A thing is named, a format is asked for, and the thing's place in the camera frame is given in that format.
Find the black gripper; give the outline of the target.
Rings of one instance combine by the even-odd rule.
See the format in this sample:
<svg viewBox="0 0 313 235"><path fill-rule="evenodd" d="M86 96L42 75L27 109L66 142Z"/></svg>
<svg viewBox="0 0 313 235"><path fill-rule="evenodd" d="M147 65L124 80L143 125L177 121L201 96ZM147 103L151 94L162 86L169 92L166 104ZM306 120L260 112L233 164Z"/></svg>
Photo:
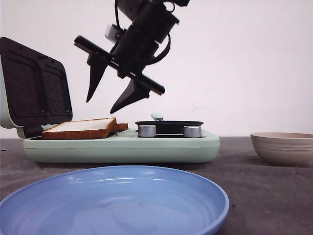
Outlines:
<svg viewBox="0 0 313 235"><path fill-rule="evenodd" d="M125 91L113 104L111 114L141 99L149 98L150 91L165 93L162 85L142 74L147 65L164 58L165 51L157 57L154 56L164 39L164 24L132 24L128 29L120 29L120 38L110 52L83 36L77 36L74 45L89 54L87 64L90 66L90 79L86 102L91 100L108 66L116 69L120 78L127 76L131 79Z"/></svg>

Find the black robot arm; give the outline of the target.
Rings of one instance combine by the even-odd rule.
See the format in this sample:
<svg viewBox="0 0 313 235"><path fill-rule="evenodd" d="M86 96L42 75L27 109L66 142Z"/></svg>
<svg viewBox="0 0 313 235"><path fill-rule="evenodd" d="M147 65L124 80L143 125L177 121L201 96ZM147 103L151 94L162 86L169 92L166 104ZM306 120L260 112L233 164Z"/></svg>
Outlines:
<svg viewBox="0 0 313 235"><path fill-rule="evenodd" d="M106 38L114 43L110 52L106 52L83 36L77 36L75 46L88 53L87 64L90 66L89 91L86 101L90 101L105 69L110 66L117 70L120 78L131 80L125 91L113 104L110 113L148 98L149 92L159 95L165 88L143 75L147 65L162 60L169 52L171 44L154 56L165 38L170 39L170 30L179 20L167 10L163 0L117 0L114 3L115 15L123 12L132 24L122 29L119 23L108 26Z"/></svg>

